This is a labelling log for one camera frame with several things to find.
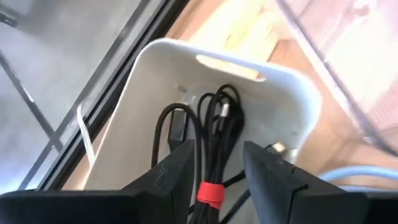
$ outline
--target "light blue cable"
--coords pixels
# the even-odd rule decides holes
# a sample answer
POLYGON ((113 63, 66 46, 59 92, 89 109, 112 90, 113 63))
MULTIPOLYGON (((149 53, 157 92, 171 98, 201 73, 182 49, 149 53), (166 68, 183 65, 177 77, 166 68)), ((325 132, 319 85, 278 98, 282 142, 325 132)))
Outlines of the light blue cable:
POLYGON ((319 175, 324 181, 342 179, 356 175, 371 175, 376 177, 384 177, 387 179, 398 180, 398 170, 388 169, 378 166, 349 166, 328 171, 319 175))
POLYGON ((347 192, 398 192, 398 190, 374 189, 372 187, 355 186, 355 185, 342 185, 338 187, 347 192))

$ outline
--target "red cable tie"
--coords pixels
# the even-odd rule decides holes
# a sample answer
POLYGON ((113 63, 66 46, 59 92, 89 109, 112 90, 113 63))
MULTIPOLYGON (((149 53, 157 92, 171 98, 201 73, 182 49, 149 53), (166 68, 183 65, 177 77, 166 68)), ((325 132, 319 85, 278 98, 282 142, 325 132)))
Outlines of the red cable tie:
POLYGON ((224 202, 224 194, 224 185, 202 182, 200 183, 197 199, 199 202, 206 203, 219 210, 224 202))

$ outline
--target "black cable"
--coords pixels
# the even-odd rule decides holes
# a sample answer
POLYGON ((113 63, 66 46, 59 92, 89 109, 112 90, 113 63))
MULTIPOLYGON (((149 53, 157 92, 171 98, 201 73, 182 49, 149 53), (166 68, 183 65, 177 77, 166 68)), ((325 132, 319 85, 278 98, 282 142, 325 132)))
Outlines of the black cable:
POLYGON ((232 208, 229 210, 229 212, 225 215, 225 217, 222 219, 220 224, 227 224, 232 217, 238 212, 238 210, 242 207, 242 205, 245 203, 245 201, 250 197, 250 191, 249 189, 246 189, 243 194, 239 197, 239 199, 235 202, 235 204, 232 206, 232 208))
MULTIPOLYGON (((151 160, 151 167, 154 167, 157 164, 157 158, 159 156, 159 144, 160 144, 160 134, 162 132, 162 126, 164 123, 164 120, 166 119, 167 115, 175 110, 175 109, 182 109, 185 112, 187 112, 189 118, 192 120, 193 127, 195 129, 195 137, 196 139, 201 139, 201 124, 200 120, 196 117, 195 113, 192 111, 189 106, 182 104, 182 103, 172 103, 171 105, 168 105, 166 108, 163 109, 161 112, 157 123, 156 123, 156 128, 155 128, 155 137, 154 137, 154 143, 153 143, 153 148, 152 148, 152 160, 151 160)), ((201 141, 195 141, 195 157, 196 157, 196 191, 198 192, 200 182, 201 182, 201 141)))
MULTIPOLYGON (((163 123, 167 115, 177 108, 187 112, 195 128, 196 193, 202 181, 212 184, 222 184, 225 165, 244 127, 244 113, 241 108, 241 99, 238 91, 231 85, 223 85, 215 94, 205 93, 198 101, 198 116, 187 105, 181 103, 168 105, 161 112, 156 124, 152 149, 152 167, 157 164, 163 123), (231 96, 226 90, 233 92, 233 95, 231 96), (210 102, 206 109, 202 125, 201 107, 204 99, 208 97, 210 98, 210 102), (216 114, 218 107, 220 108, 220 113, 216 114), (203 141, 205 160, 205 175, 203 180, 201 175, 201 141, 203 141)), ((229 186, 244 178, 244 172, 242 171, 237 176, 227 180, 226 185, 229 186)), ((193 210, 190 220, 192 224, 218 223, 219 210, 206 203, 196 201, 195 206, 191 207, 190 210, 193 210)))

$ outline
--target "metal window frame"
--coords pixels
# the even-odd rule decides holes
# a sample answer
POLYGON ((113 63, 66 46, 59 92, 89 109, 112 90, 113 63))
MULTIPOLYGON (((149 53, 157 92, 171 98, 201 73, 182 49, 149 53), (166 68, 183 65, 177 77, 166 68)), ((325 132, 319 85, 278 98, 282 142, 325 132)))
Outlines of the metal window frame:
MULTIPOLYGON (((90 137, 95 139, 111 116, 126 84, 130 69, 138 53, 150 42, 164 37, 183 11, 189 0, 165 0, 154 19, 130 46, 126 57, 108 80, 99 97, 89 109, 85 123, 90 137)), ((80 130, 76 130, 65 144, 52 167, 46 173, 36 190, 60 190, 85 154, 80 130)))

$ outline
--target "white cable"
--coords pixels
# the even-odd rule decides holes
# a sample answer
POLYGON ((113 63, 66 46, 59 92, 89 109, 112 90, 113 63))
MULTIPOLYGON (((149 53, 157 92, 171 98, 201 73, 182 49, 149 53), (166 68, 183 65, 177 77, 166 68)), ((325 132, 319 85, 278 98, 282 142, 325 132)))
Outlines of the white cable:
POLYGON ((388 169, 378 166, 342 167, 323 173, 319 175, 319 178, 329 182, 331 180, 343 179, 346 177, 352 177, 356 175, 371 175, 371 176, 383 177, 392 180, 398 180, 398 170, 388 169))
POLYGON ((83 117, 81 115, 81 104, 77 107, 76 118, 77 118, 77 123, 79 124, 79 128, 80 128, 81 136, 83 138, 83 142, 85 143, 88 163, 90 164, 90 167, 93 167, 94 161, 95 161, 95 154, 94 154, 93 145, 91 144, 90 135, 88 134, 88 130, 87 130, 86 124, 83 121, 83 117))

